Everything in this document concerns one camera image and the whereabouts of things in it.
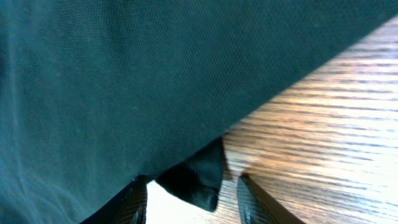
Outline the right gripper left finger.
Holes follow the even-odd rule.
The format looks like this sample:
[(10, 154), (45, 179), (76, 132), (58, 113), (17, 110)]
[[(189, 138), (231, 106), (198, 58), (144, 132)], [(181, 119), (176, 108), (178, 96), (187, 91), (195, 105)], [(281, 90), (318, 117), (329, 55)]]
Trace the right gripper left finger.
[(81, 224), (145, 224), (146, 177), (140, 175)]

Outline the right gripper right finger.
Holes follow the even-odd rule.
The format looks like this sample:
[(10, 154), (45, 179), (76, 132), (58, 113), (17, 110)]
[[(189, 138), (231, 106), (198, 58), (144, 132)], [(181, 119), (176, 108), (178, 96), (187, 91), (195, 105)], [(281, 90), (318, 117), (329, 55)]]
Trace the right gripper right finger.
[(248, 174), (239, 176), (236, 195), (242, 224), (304, 224)]

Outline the black t-shirt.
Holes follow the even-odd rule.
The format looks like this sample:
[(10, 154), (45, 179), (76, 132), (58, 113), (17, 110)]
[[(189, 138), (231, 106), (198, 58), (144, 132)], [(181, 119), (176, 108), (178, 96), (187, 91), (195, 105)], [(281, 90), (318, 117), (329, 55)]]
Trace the black t-shirt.
[(2, 1), (1, 222), (81, 223), (143, 175), (212, 212), (222, 137), (396, 1)]

